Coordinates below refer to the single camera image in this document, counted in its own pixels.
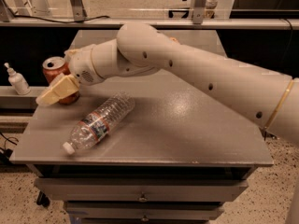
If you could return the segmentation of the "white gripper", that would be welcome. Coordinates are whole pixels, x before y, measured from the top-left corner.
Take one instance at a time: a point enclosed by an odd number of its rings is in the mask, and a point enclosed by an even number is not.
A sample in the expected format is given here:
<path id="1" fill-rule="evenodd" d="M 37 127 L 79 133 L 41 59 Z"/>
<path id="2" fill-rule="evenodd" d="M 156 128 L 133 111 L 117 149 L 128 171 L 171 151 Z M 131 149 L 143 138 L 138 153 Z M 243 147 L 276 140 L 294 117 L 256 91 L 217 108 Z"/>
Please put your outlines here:
<path id="1" fill-rule="evenodd" d="M 47 106 L 78 92 L 79 83 L 91 86 L 104 81 L 93 67 L 92 50 L 94 44 L 80 48 L 68 49 L 64 52 L 64 59 L 72 75 L 60 74 L 36 98 L 38 105 Z"/>

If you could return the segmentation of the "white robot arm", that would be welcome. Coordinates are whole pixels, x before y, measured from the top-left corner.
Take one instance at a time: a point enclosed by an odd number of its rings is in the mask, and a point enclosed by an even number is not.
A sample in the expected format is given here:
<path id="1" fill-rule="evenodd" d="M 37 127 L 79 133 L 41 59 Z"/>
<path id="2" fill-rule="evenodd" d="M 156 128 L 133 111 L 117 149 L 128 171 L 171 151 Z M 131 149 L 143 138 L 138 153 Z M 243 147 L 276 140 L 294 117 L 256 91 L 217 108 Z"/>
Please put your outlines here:
<path id="1" fill-rule="evenodd" d="M 299 142 L 299 81 L 289 75 L 182 45 L 143 22 L 128 22 L 114 39 L 64 54 L 70 73 L 42 91 L 39 105 L 55 104 L 81 85 L 164 69 L 264 131 Z"/>

